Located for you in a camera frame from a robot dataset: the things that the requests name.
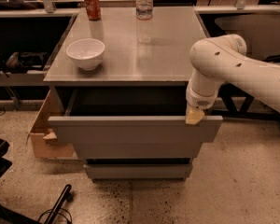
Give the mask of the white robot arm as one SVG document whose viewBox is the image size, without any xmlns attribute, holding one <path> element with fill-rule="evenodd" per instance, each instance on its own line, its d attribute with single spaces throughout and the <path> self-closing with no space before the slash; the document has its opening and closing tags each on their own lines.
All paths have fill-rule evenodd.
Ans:
<svg viewBox="0 0 280 224">
<path fill-rule="evenodd" d="M 186 89 L 186 123 L 195 125 L 213 106 L 220 86 L 230 83 L 280 113 L 280 64 L 246 56 L 239 35 L 197 41 L 189 51 L 193 72 Z"/>
</svg>

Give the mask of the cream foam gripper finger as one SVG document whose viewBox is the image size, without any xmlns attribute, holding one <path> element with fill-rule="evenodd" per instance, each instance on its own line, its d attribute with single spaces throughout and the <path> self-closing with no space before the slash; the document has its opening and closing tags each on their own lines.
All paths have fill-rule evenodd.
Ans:
<svg viewBox="0 0 280 224">
<path fill-rule="evenodd" d="M 196 107 L 192 107 L 190 105 L 187 106 L 186 109 L 186 123 L 188 125 L 195 125 L 198 122 L 200 122 L 204 117 L 204 111 L 196 108 Z"/>
</svg>

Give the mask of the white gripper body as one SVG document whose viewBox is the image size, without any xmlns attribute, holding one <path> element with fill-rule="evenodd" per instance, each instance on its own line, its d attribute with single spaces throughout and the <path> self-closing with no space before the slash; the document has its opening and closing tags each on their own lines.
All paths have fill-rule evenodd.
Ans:
<svg viewBox="0 0 280 224">
<path fill-rule="evenodd" d="M 187 86 L 186 89 L 186 100 L 187 103 L 194 107 L 199 108 L 202 110 L 211 108 L 217 98 L 217 94 L 214 93 L 211 96 L 202 96 L 198 93 L 196 93 L 191 86 Z"/>
</svg>

